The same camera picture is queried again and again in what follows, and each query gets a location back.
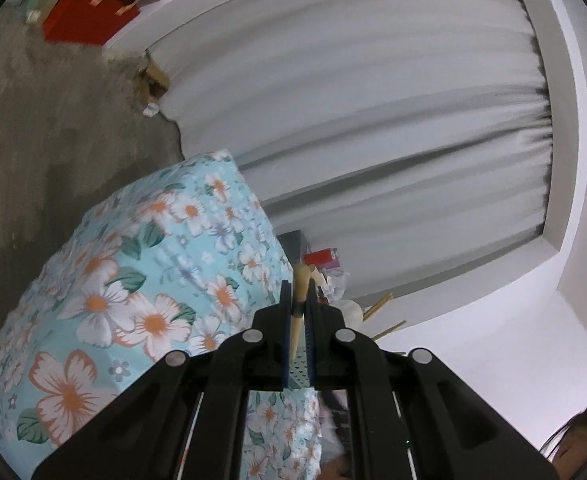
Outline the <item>wooden chopstick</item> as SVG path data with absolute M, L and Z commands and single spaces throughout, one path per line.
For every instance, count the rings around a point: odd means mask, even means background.
M 369 320 L 374 314 L 376 314 L 380 309 L 382 309 L 383 307 L 386 306 L 386 304 L 388 304 L 388 302 L 390 302 L 393 299 L 393 293 L 392 292 L 388 292 L 387 295 L 383 296 L 381 299 L 379 299 L 376 304 L 374 304 L 374 306 L 371 306 L 368 310 L 366 310 L 363 314 L 363 320 L 367 321 Z
M 406 320 L 403 320 L 397 324 L 394 324 L 388 328 L 386 328 L 386 330 L 383 330 L 382 332 L 380 332 L 379 334 L 376 334 L 375 336 L 371 336 L 371 339 L 373 339 L 374 341 L 379 341 L 380 339 L 382 339 L 383 337 L 386 337 L 392 333 L 397 332 L 398 330 L 400 330 L 400 328 L 402 328 L 405 324 L 406 324 Z
M 307 292 L 311 281 L 311 269 L 306 264 L 297 264 L 293 268 L 292 289 L 292 326 L 290 326 L 289 359 L 293 361 L 297 355 L 300 335 L 303 327 L 303 316 Z

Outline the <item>beige silicone spatula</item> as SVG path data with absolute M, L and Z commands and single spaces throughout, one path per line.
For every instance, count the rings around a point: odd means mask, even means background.
M 337 308 L 343 317 L 344 326 L 351 330 L 358 330 L 363 324 L 364 313 L 362 307 L 350 299 L 336 300 L 331 304 Z

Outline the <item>red thermos bottle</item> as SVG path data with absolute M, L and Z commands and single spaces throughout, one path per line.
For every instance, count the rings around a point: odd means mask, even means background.
M 317 252 L 309 252 L 303 257 L 303 261 L 308 266 L 332 266 L 338 259 L 338 252 L 335 248 L 325 248 Z

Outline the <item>floral blue tablecloth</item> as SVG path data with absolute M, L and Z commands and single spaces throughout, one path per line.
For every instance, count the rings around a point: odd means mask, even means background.
M 168 352 L 214 351 L 292 278 L 230 153 L 141 178 L 90 209 L 0 330 L 0 453 L 36 466 Z

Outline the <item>mint green utensil holder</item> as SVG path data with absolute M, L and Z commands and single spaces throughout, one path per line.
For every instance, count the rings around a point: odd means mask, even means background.
M 289 364 L 288 388 L 304 389 L 310 387 L 309 374 L 307 374 L 307 353 L 299 349 L 295 359 Z

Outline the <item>dark grey side cabinet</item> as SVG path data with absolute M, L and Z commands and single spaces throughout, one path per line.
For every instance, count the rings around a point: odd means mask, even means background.
M 292 266 L 301 263 L 307 251 L 307 242 L 300 230 L 290 231 L 277 236 L 284 253 Z

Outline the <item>small cardboard box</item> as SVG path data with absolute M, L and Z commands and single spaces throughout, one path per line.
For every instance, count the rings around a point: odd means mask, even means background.
M 170 78 L 154 62 L 149 61 L 141 72 L 143 101 L 158 103 L 170 89 Z

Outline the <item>white plastic bag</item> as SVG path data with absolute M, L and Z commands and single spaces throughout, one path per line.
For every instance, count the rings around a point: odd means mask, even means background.
M 329 269 L 323 271 L 324 284 L 321 286 L 322 292 L 328 302 L 340 300 L 347 289 L 350 273 L 342 269 Z

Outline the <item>grey curtain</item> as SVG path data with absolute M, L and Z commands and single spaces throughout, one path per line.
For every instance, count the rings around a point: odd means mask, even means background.
M 150 51 L 186 154 L 224 148 L 278 232 L 364 298 L 533 240 L 553 126 L 522 0 L 233 0 Z

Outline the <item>red gift bag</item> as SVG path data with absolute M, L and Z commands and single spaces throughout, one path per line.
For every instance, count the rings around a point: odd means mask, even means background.
M 124 0 L 58 0 L 42 24 L 47 42 L 103 47 L 140 14 Z

